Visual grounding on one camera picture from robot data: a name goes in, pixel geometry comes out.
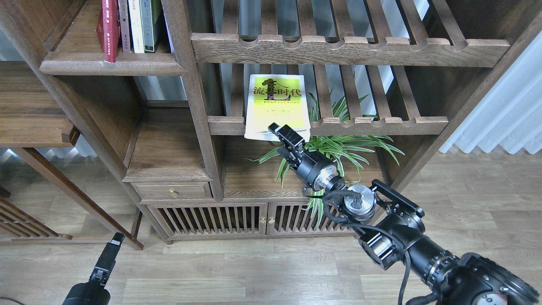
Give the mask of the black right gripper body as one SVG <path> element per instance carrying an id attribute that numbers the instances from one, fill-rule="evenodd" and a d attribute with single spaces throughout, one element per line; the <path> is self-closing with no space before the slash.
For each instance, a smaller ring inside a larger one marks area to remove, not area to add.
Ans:
<path id="1" fill-rule="evenodd" d="M 307 151 L 301 145 L 279 147 L 279 154 L 306 186 L 314 191 L 339 189 L 337 166 L 319 151 Z"/>

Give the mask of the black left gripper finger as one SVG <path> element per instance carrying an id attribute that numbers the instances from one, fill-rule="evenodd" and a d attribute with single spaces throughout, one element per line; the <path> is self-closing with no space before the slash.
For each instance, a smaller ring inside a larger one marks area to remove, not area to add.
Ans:
<path id="1" fill-rule="evenodd" d="M 97 282 L 102 286 L 106 285 L 107 280 L 110 278 L 111 272 L 114 269 L 114 265 L 116 264 L 116 256 L 120 251 L 123 241 L 124 234 L 117 232 L 114 234 L 111 241 L 106 244 L 91 272 L 91 282 Z"/>

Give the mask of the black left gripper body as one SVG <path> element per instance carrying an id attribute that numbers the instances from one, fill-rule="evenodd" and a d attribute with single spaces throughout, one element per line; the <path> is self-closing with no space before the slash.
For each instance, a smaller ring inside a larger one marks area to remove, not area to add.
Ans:
<path id="1" fill-rule="evenodd" d="M 63 305 L 108 305 L 111 295 L 105 289 L 106 280 L 89 280 L 70 289 Z"/>

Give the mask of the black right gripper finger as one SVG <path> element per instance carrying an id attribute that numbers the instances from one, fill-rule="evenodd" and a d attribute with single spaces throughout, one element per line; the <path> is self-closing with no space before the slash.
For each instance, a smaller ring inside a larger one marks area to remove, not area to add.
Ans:
<path id="1" fill-rule="evenodd" d="M 281 141 L 283 146 L 287 149 L 303 148 L 305 140 L 287 124 L 281 127 L 276 123 L 271 123 L 268 129 L 278 137 L 279 141 Z"/>

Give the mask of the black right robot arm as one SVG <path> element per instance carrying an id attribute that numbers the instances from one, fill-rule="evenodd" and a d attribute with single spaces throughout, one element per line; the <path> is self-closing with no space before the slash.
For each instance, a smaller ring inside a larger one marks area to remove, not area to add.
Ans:
<path id="1" fill-rule="evenodd" d="M 272 123 L 269 130 L 282 147 L 279 154 L 292 166 L 307 189 L 323 190 L 323 212 L 342 227 L 351 227 L 372 261 L 387 270 L 405 265 L 398 303 L 414 272 L 431 292 L 409 305 L 534 305 L 539 293 L 509 270 L 476 253 L 456 257 L 424 234 L 424 211 L 379 180 L 370 187 L 347 187 L 331 160 L 304 148 L 304 139 L 288 125 Z"/>

